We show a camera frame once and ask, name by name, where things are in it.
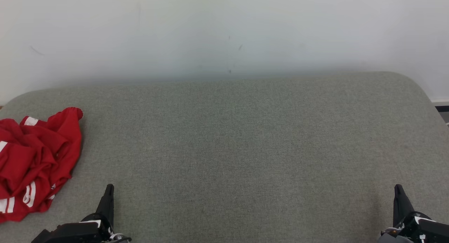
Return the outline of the red basketball jersey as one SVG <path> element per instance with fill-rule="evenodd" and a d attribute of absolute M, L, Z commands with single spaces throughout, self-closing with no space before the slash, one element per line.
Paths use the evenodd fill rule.
<path fill-rule="evenodd" d="M 68 107 L 48 118 L 47 121 L 26 116 L 20 123 L 13 119 L 0 120 L 0 142 L 25 147 L 47 147 L 52 153 L 61 148 L 79 148 L 81 151 L 81 129 L 79 121 L 83 112 L 77 107 Z"/>
<path fill-rule="evenodd" d="M 0 224 L 47 212 L 79 157 L 79 148 L 52 153 L 43 146 L 0 142 Z"/>

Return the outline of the red basketball jersey top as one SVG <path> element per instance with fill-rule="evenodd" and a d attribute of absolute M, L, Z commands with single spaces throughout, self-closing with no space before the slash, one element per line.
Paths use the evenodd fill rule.
<path fill-rule="evenodd" d="M 0 142 L 0 224 L 47 212 L 79 157 L 79 148 L 52 153 L 43 146 Z"/>

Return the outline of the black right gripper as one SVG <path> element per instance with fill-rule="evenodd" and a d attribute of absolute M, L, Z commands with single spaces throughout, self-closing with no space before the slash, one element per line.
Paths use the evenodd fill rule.
<path fill-rule="evenodd" d="M 394 243 L 436 243 L 435 236 L 422 227 L 425 223 L 434 224 L 435 221 L 414 210 L 401 184 L 394 186 L 394 194 Z"/>

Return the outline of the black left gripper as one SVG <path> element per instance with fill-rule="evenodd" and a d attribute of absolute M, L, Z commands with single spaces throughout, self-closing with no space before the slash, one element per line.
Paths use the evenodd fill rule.
<path fill-rule="evenodd" d="M 81 220 L 94 225 L 91 232 L 81 237 L 81 243 L 116 243 L 114 226 L 114 185 L 108 184 L 95 213 Z"/>

